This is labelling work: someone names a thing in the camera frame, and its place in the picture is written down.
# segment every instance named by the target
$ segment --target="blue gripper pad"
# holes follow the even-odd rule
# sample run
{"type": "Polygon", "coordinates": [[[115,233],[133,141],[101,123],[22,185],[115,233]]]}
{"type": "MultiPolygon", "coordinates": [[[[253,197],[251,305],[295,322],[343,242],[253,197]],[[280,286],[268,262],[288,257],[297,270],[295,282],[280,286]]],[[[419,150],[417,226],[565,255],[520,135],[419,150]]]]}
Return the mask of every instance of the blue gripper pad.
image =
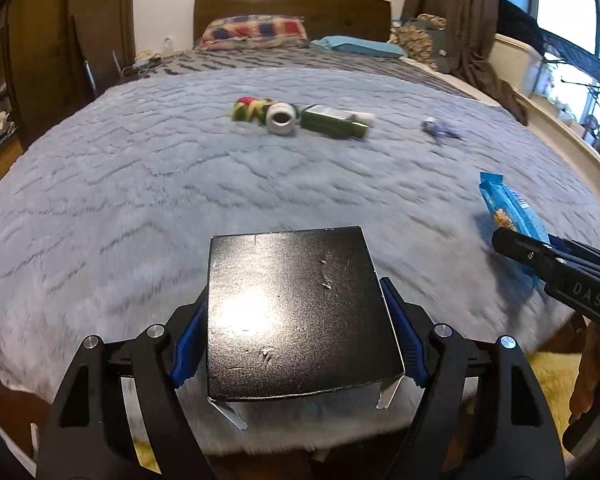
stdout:
{"type": "Polygon", "coordinates": [[[404,361],[404,374],[413,379],[421,388],[429,382],[429,373],[424,364],[424,348],[409,319],[394,298],[389,287],[380,281],[382,293],[389,309],[389,316],[394,325],[395,335],[398,338],[400,353],[404,361]]]}
{"type": "Polygon", "coordinates": [[[189,321],[187,329],[176,343],[173,352],[171,386],[179,388],[198,370],[206,348],[206,303],[201,305],[189,321]]]}

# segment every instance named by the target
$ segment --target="finger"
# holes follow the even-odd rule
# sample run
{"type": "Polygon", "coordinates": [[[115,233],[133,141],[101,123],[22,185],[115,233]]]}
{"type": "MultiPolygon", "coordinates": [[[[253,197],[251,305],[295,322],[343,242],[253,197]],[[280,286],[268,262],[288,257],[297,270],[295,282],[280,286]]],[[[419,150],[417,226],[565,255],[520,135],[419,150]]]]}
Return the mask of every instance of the finger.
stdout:
{"type": "Polygon", "coordinates": [[[580,387],[593,391],[600,382],[600,332],[597,325],[590,323],[578,367],[580,387]]]}
{"type": "Polygon", "coordinates": [[[597,329],[590,324],[587,327],[585,347],[580,358],[578,377],[569,402],[571,413],[580,416],[588,412],[593,405],[593,390],[600,381],[600,360],[596,351],[597,329]]]}
{"type": "Polygon", "coordinates": [[[587,413],[593,406],[593,391],[586,388],[583,383],[583,377],[578,376],[569,400],[569,409],[576,418],[587,413]]]}

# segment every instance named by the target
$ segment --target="checkered pillowcase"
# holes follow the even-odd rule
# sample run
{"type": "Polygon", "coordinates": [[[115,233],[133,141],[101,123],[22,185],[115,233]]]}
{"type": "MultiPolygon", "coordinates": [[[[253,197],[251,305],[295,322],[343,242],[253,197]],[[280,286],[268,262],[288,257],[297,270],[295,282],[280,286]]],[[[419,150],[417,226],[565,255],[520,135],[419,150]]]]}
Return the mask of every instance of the checkered pillowcase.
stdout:
{"type": "Polygon", "coordinates": [[[307,46],[309,43],[301,18],[289,16],[234,16],[211,22],[198,50],[233,50],[272,46],[307,46]]]}

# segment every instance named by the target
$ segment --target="wooden headboard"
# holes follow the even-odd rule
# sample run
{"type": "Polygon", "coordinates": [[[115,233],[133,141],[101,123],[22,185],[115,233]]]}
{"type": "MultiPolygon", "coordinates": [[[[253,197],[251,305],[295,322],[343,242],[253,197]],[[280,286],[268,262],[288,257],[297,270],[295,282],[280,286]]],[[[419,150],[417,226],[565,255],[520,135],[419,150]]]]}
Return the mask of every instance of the wooden headboard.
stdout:
{"type": "Polygon", "coordinates": [[[309,40],[341,34],[387,41],[391,4],[384,0],[196,0],[193,40],[213,20],[243,14],[302,16],[309,40]]]}

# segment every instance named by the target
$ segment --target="blanket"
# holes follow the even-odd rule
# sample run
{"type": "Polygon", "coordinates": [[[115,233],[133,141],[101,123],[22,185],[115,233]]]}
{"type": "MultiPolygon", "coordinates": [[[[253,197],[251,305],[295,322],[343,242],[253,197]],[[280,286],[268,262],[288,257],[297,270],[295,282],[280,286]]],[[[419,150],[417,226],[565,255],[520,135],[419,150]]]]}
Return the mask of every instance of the blanket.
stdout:
{"type": "MultiPolygon", "coordinates": [[[[600,202],[501,108],[396,78],[299,68],[154,76],[109,89],[49,130],[0,181],[0,378],[52,401],[82,339],[133,338],[194,300],[213,235],[360,225],[379,276],[465,337],[533,351],[570,311],[493,253],[480,171],[503,173],[549,232],[600,248],[600,202]],[[240,96],[376,115],[365,140],[279,137],[229,118],[240,96]],[[420,130],[445,120],[463,139],[420,130]]],[[[204,452],[320,449],[408,425],[402,382],[237,406],[178,391],[204,452]]],[[[134,434],[137,400],[129,401],[134,434]]]]}

